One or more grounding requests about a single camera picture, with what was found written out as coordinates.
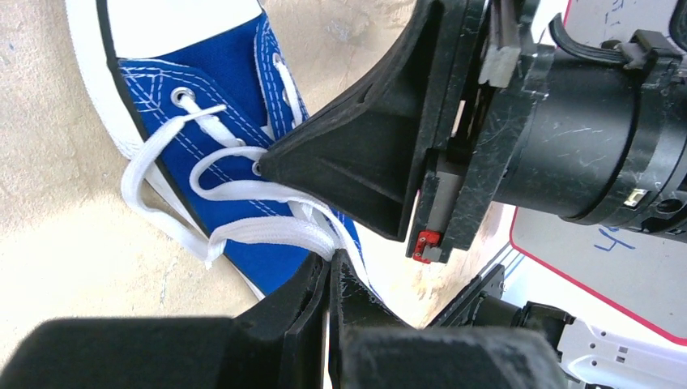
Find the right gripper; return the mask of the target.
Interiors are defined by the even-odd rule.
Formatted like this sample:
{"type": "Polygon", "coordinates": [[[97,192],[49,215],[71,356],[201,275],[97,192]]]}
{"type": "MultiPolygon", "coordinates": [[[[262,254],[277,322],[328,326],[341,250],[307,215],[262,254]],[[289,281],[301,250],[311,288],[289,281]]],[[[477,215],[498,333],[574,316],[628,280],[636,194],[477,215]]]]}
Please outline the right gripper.
{"type": "Polygon", "coordinates": [[[386,239],[408,232],[416,261],[468,249],[548,95],[553,48],[532,33],[540,6],[417,2],[375,66],[269,148],[263,177],[386,239]]]}

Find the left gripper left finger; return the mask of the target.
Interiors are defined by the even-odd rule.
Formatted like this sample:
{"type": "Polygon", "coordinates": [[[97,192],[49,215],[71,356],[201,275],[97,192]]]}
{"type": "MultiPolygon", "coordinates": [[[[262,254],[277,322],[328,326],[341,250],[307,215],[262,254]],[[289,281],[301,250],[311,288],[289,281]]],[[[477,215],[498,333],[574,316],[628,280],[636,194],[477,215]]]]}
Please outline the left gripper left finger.
{"type": "Polygon", "coordinates": [[[319,388],[329,264],[312,254],[236,318],[70,318],[41,324],[4,388],[319,388]]]}

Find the red framed whiteboard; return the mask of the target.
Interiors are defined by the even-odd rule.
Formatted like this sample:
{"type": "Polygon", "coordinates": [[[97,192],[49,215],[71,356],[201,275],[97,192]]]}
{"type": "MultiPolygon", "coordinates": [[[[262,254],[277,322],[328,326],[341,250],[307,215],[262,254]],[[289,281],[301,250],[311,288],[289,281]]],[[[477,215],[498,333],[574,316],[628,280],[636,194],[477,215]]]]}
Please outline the red framed whiteboard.
{"type": "Polygon", "coordinates": [[[553,53],[548,95],[498,199],[524,254],[673,344],[686,343],[686,55],[667,30],[683,1],[572,1],[587,46],[635,67],[553,53]]]}

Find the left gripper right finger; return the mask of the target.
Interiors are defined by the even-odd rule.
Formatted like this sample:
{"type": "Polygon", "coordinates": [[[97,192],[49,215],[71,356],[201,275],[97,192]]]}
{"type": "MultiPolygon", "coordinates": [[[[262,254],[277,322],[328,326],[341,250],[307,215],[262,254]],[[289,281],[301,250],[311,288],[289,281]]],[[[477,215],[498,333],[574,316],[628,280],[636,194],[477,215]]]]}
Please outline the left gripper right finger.
{"type": "Polygon", "coordinates": [[[416,329],[331,262],[329,375],[335,388],[564,388],[558,348],[568,314],[529,301],[513,327],[416,329]]]}

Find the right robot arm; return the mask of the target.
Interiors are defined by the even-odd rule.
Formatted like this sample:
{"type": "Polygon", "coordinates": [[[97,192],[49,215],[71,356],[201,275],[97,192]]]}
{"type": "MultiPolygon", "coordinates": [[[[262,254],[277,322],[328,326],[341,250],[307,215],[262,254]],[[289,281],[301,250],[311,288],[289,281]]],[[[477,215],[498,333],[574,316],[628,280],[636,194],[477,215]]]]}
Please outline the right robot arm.
{"type": "MultiPolygon", "coordinates": [[[[312,195],[381,236],[409,238],[408,255],[442,262],[473,243],[494,200],[529,205],[574,223],[641,228],[685,158],[681,59],[660,34],[620,49],[570,39],[562,17],[554,45],[529,32],[536,1],[419,1],[382,60],[328,106],[273,145],[262,175],[312,195]]],[[[335,377],[350,386],[391,380],[407,367],[440,379],[561,387],[562,345],[580,318],[489,294],[476,277],[426,330],[356,323],[362,275],[337,255],[335,377]]]]}

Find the blue canvas sneaker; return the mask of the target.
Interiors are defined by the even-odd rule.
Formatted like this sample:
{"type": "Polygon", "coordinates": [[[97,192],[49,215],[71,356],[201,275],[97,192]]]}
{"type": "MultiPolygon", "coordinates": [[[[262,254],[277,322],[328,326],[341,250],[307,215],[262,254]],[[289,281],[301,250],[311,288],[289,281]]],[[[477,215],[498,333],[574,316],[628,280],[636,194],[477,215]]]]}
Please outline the blue canvas sneaker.
{"type": "Polygon", "coordinates": [[[133,212],[207,266],[226,258],[258,298],[338,249],[369,285],[352,220],[262,177],[308,113],[259,2],[69,1],[66,15],[133,212]]]}

